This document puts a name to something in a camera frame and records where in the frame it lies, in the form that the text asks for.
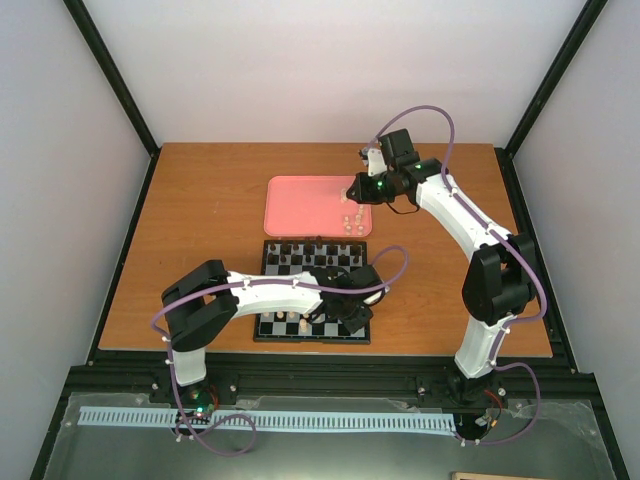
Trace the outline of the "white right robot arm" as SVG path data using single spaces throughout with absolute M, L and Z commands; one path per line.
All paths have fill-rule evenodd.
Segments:
M 523 321 L 526 306 L 537 300 L 547 309 L 534 242 L 485 214 L 459 187 L 446 161 L 421 159 L 405 129 L 377 137 L 360 156 L 367 170 L 356 175 L 348 199 L 389 205 L 406 196 L 444 227 L 469 261 L 462 286 L 469 321 L 449 380 L 452 396 L 464 402 L 497 371 L 499 350 L 511 326 Z

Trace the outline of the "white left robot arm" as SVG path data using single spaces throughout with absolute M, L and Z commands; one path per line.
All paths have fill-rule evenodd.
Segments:
M 262 313 L 296 313 L 338 319 L 356 331 L 372 318 L 371 306 L 389 290 L 375 268 L 304 266 L 289 275 L 248 275 L 209 260 L 161 294 L 169 331 L 172 388 L 186 402 L 208 390 L 205 349 L 233 319 Z

